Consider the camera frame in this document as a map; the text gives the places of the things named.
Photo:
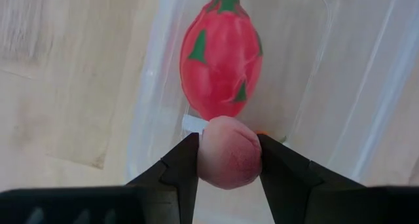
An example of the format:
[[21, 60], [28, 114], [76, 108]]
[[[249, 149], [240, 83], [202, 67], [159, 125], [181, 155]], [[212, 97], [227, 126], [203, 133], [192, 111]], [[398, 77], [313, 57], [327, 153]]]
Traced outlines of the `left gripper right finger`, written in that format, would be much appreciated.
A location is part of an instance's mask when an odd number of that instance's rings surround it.
[[304, 224], [312, 189], [358, 189], [362, 185], [310, 160], [271, 137], [259, 134], [260, 174], [275, 224]]

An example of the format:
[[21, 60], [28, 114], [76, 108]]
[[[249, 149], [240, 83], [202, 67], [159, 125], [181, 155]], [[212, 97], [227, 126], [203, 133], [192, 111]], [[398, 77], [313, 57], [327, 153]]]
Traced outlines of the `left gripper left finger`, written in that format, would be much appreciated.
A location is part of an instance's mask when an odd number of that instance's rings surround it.
[[180, 224], [192, 224], [198, 187], [198, 148], [199, 134], [189, 134], [158, 162], [129, 181], [128, 185], [165, 185], [175, 188]]

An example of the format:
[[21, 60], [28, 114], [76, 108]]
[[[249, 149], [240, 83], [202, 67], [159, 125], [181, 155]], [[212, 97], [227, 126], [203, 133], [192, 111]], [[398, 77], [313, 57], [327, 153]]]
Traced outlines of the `pink toy peach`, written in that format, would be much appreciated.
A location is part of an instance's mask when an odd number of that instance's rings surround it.
[[221, 189], [252, 183], [262, 170], [262, 149], [254, 131], [232, 117], [211, 119], [202, 133], [197, 174]]

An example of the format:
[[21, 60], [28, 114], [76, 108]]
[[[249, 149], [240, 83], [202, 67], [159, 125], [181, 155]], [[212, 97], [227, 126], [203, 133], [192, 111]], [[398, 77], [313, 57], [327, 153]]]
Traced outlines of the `red toy dragon fruit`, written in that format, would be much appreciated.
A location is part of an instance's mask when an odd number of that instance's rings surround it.
[[211, 0], [188, 27], [181, 45], [181, 87], [209, 121], [235, 117], [255, 91], [263, 46], [240, 0]]

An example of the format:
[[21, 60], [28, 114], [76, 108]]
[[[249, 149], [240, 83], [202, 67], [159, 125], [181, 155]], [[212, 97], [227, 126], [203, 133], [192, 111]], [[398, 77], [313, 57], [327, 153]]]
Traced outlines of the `clear plastic tupperware container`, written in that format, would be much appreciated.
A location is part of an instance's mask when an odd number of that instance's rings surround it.
[[[205, 121], [180, 84], [209, 0], [160, 0], [128, 142], [134, 179]], [[239, 119], [366, 185], [419, 184], [419, 0], [240, 0], [263, 42]]]

